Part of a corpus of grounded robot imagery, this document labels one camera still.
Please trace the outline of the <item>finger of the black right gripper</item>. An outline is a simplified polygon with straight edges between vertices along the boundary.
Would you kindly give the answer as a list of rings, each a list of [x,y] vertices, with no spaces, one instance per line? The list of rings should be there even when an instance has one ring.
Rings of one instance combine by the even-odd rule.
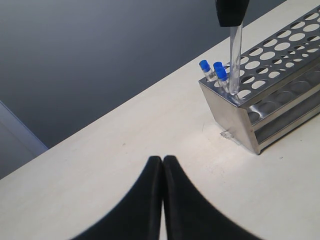
[[[215,0],[216,13],[221,27],[237,27],[242,24],[249,0]]]

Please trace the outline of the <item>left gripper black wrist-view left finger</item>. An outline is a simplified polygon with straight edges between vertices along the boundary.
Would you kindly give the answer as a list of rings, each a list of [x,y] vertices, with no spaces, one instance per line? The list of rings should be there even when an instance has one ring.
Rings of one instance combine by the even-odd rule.
[[[75,240],[158,240],[163,202],[163,162],[148,158],[121,201]]]

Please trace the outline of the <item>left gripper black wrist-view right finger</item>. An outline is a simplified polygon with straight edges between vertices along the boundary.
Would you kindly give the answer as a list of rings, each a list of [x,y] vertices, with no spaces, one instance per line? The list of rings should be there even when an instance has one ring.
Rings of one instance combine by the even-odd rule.
[[[194,186],[178,159],[163,162],[163,203],[168,240],[259,240],[216,209]]]

